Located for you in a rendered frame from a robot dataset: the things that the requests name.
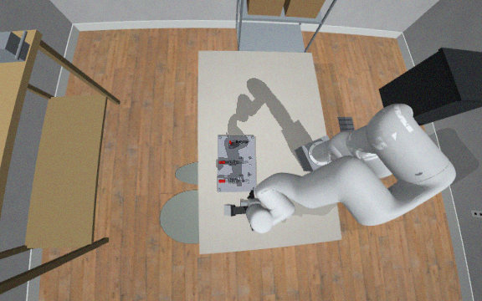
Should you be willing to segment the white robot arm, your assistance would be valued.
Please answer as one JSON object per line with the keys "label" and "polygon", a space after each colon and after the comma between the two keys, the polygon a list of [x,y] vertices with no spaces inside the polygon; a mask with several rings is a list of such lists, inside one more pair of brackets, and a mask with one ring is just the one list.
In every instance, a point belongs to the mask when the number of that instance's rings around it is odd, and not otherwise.
{"label": "white robot arm", "polygon": [[[295,205],[290,199],[308,208],[341,202],[357,222],[375,226],[411,211],[456,177],[454,166],[418,125],[409,105],[389,105],[362,128],[322,142],[309,149],[320,168],[304,176],[275,173],[256,186],[255,195],[266,209],[226,204],[224,215],[246,214],[256,232],[266,233],[292,216]],[[386,188],[379,178],[390,175],[397,182]]]}

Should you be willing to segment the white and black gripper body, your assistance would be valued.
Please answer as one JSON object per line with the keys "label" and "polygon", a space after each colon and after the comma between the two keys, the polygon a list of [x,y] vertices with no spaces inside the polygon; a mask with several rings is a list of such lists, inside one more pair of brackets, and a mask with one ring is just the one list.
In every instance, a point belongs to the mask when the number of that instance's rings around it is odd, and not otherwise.
{"label": "white and black gripper body", "polygon": [[251,206],[252,204],[260,204],[261,205],[261,202],[258,198],[254,198],[254,199],[249,198],[248,199],[248,206]]}

